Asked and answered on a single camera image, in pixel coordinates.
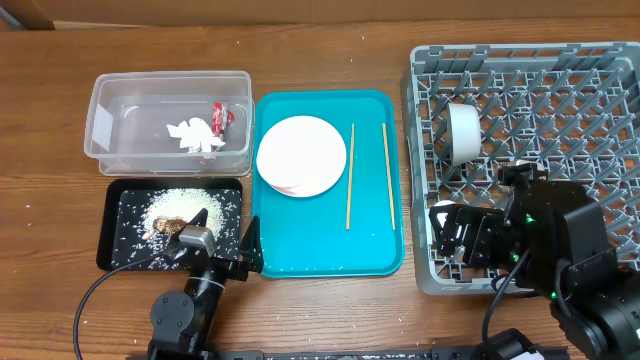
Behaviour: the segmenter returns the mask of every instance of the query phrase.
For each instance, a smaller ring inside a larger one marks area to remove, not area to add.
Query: blue tray
[[[349,159],[340,180],[311,198],[282,195],[253,168],[253,215],[260,217],[265,259],[272,278],[389,275],[404,259],[402,202],[393,105],[376,90],[281,92],[265,96],[256,111],[254,151],[273,125],[310,115],[331,123],[345,142],[351,124],[355,151],[351,230],[346,230]],[[391,230],[382,123],[387,124],[396,230]]]

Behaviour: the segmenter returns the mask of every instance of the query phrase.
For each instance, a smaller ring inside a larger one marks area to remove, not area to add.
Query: wooden chopstick
[[[391,209],[391,229],[396,230],[396,217],[393,209],[393,190],[391,189],[391,168],[389,167],[389,145],[387,143],[387,124],[382,123],[382,137],[384,138],[384,156],[387,160],[387,185],[389,186],[389,208]]]
[[[356,127],[351,124],[351,151],[349,154],[349,190],[347,193],[347,230],[351,227],[351,182],[353,179],[353,147]]]

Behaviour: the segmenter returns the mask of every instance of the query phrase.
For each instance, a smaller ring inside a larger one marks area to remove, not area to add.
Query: dish rack
[[[603,207],[619,261],[640,265],[640,44],[419,46],[402,82],[411,161],[411,230],[418,286],[428,294],[492,293],[495,269],[435,250],[429,207],[450,199],[504,208],[497,172],[518,159],[576,181]],[[447,104],[475,106],[482,152],[449,166]],[[507,291],[519,290],[511,284]]]

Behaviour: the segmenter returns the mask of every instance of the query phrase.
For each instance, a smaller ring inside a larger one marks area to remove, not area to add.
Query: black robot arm
[[[548,181],[536,163],[505,166],[499,179],[511,188],[504,211],[462,204],[430,210],[438,252],[508,272],[523,262],[516,285],[551,300],[567,340],[589,359],[640,359],[640,275],[619,267],[598,202],[578,183]],[[522,343],[512,330],[505,335],[511,344]],[[495,359],[512,358],[492,352],[504,344],[483,347]]]
[[[163,252],[170,264],[190,269],[184,291],[167,292],[151,309],[153,338],[149,360],[219,359],[214,346],[207,343],[211,323],[227,279],[246,281],[249,271],[262,272],[264,260],[260,246],[260,219],[251,221],[238,246],[238,259],[215,256],[215,239],[204,227],[207,211],[202,209],[183,229],[172,235]]]

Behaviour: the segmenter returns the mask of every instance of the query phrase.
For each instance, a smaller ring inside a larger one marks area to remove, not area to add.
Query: paper plate
[[[340,133],[313,116],[293,116],[275,124],[260,143],[256,166],[278,192],[310,197],[330,189],[342,176],[347,148]]]

